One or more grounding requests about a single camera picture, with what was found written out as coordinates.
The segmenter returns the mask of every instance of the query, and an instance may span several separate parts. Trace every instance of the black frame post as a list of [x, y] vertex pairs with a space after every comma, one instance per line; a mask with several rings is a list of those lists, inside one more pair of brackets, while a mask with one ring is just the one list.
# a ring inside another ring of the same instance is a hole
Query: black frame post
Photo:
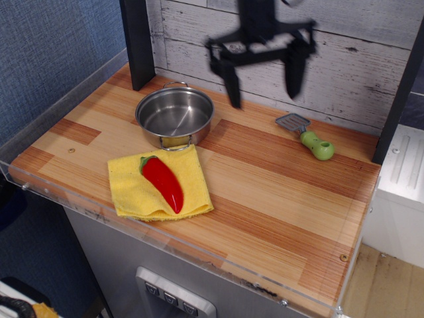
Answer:
[[386, 119], [386, 124], [380, 135], [376, 151], [372, 161], [377, 164], [383, 164], [387, 151], [389, 150], [390, 143], [395, 135], [396, 128], [398, 127], [403, 108], [405, 108], [409, 93], [411, 92], [415, 78], [417, 77], [419, 67], [423, 61], [424, 56], [424, 18], [421, 21], [417, 38], [412, 46], [411, 54], [409, 55], [408, 62], [405, 70], [403, 71], [402, 78], [399, 83], [395, 98], [393, 100], [392, 108]]
[[119, 0], [132, 89], [140, 90], [155, 75], [145, 0]]

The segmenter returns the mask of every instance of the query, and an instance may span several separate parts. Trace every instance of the wooden countertop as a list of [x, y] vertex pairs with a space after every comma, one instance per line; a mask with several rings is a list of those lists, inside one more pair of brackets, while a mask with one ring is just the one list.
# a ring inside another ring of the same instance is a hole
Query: wooden countertop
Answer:
[[196, 87], [216, 108], [211, 132], [197, 145], [215, 210], [143, 226], [114, 213], [107, 161], [155, 150], [134, 111], [168, 81], [156, 76], [133, 91], [125, 66], [16, 158], [10, 174], [105, 222], [153, 237], [155, 229], [168, 233], [172, 248], [212, 262], [268, 297], [328, 317], [380, 171], [371, 163], [378, 139], [313, 121], [308, 130], [336, 148], [331, 160], [320, 162], [297, 132], [274, 122], [283, 111], [249, 102], [233, 109], [226, 95]]

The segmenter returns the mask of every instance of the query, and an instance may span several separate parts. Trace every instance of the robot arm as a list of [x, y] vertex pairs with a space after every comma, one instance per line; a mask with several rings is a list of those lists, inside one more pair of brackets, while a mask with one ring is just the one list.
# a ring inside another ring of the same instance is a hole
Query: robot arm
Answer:
[[[211, 59], [211, 70], [224, 80], [232, 106], [241, 108], [239, 78], [235, 68], [271, 60], [281, 60], [285, 64], [287, 93], [294, 98], [301, 89], [306, 59], [315, 53], [313, 39], [315, 21], [305, 23], [277, 21], [274, 0], [238, 0], [238, 12], [240, 27], [225, 36], [209, 39], [206, 44]], [[305, 30], [309, 38], [305, 39], [300, 30]], [[257, 53], [250, 50], [251, 44], [266, 44], [277, 34], [285, 33], [294, 37], [285, 48]], [[246, 50], [232, 53], [225, 46], [230, 42], [241, 42]], [[218, 46], [218, 55], [215, 54], [213, 46]]]

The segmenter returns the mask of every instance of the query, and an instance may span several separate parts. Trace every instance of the red pepper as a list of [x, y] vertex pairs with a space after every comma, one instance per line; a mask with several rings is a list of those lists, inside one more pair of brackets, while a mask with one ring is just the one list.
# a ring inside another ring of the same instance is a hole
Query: red pepper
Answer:
[[140, 158], [140, 173], [159, 190], [175, 213], [183, 207], [184, 195], [175, 174], [156, 156]]

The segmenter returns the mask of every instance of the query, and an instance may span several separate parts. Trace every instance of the yellow towel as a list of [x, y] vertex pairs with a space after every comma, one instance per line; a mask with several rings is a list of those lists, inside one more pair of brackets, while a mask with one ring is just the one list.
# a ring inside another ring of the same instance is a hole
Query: yellow towel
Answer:
[[[180, 213], [140, 174], [140, 157], [157, 156], [175, 174], [184, 193]], [[107, 162], [112, 200], [117, 214], [143, 221], [177, 220], [213, 210], [194, 145], [181, 151], [155, 150]]]

